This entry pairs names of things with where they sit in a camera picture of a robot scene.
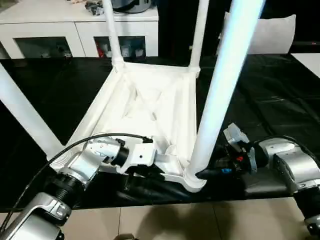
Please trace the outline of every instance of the table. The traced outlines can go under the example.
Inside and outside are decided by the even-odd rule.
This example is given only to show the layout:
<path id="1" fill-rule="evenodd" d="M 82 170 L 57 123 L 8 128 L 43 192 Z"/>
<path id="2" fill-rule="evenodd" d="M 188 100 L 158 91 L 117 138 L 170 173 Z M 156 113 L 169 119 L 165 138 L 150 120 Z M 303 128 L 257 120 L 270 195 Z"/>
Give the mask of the table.
<path id="1" fill-rule="evenodd" d="M 136 62 L 182 65 L 158 57 Z M 201 60 L 196 82 L 197 122 L 200 122 L 215 57 Z M 2 60 L 20 89 L 65 144 L 112 69 L 109 59 L 16 59 Z M 251 140 L 268 135 L 289 135 L 320 157 L 319 78 L 291 55 L 249 55 L 233 94 L 223 128 L 236 123 Z M 46 162 L 46 156 L 1 104 L 2 183 L 0 212 L 8 211 L 29 179 Z M 225 144 L 219 136 L 216 148 Z M 47 169 L 30 188 L 19 210 L 43 189 L 54 175 Z M 179 184 L 152 179 L 100 173 L 77 208 L 103 208 L 167 203 L 244 200 L 288 196 L 279 176 L 261 168 L 255 175 L 208 181 L 198 193 L 189 193 Z"/>

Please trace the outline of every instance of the white pole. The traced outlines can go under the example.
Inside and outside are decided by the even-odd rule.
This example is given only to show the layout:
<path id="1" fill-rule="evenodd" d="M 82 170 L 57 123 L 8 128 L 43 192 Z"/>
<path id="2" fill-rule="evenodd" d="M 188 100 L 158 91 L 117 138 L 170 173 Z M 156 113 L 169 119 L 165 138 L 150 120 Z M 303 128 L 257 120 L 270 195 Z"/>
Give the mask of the white pole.
<path id="1" fill-rule="evenodd" d="M 195 174 L 208 166 L 264 2 L 232 1 L 191 161 L 185 172 L 189 181 L 199 182 Z"/>
<path id="2" fill-rule="evenodd" d="M 63 149 L 54 133 L 0 63 L 0 100 L 50 159 Z"/>
<path id="3" fill-rule="evenodd" d="M 202 43 L 204 41 L 207 14 L 208 14 L 209 0 L 200 0 L 198 6 L 198 13 L 196 17 L 196 24 L 193 36 L 192 52 L 189 68 L 200 70 L 199 62 L 201 57 Z"/>
<path id="4" fill-rule="evenodd" d="M 109 42 L 112 52 L 112 62 L 123 63 L 124 59 L 121 55 L 120 44 L 115 25 L 114 10 L 112 8 L 111 0 L 102 0 L 102 4 L 109 31 Z"/>

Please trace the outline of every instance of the white pillow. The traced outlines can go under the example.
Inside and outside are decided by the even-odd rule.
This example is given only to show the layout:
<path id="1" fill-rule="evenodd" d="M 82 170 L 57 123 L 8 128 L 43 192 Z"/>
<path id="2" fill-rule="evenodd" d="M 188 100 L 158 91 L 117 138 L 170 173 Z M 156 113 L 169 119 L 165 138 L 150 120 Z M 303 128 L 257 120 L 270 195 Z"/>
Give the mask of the white pillow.
<path id="1" fill-rule="evenodd" d="M 221 36 L 224 35 L 230 13 L 224 15 Z M 255 27 L 248 54 L 287 54 L 292 45 L 296 29 L 296 15 L 285 18 L 259 19 Z"/>

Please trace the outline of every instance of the cabinet door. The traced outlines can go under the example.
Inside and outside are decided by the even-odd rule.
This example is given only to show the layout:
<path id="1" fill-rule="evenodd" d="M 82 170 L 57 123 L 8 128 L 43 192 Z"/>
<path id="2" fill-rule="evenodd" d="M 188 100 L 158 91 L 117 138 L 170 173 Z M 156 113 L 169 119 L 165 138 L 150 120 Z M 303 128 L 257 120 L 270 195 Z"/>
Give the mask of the cabinet door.
<path id="1" fill-rule="evenodd" d="M 0 42 L 12 59 L 85 56 L 73 22 L 1 24 Z"/>
<path id="2" fill-rule="evenodd" d="M 76 22 L 86 57 L 110 57 L 105 22 Z M 158 56 L 157 21 L 115 22 L 123 57 Z"/>

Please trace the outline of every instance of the white cabinet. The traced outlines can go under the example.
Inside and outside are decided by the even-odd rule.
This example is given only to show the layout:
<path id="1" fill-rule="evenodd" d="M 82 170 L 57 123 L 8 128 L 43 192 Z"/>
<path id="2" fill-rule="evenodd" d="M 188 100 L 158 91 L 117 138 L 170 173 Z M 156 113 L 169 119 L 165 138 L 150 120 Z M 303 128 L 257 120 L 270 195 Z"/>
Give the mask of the white cabinet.
<path id="1" fill-rule="evenodd" d="M 110 44 L 105 22 L 76 22 L 86 57 L 98 57 L 100 51 L 109 57 Z M 123 57 L 158 56 L 157 21 L 115 22 Z"/>
<path id="2" fill-rule="evenodd" d="M 0 13 L 0 43 L 12 59 L 108 57 L 105 16 L 93 16 L 84 2 L 20 0 Z M 158 55 L 158 10 L 115 14 L 124 57 Z"/>

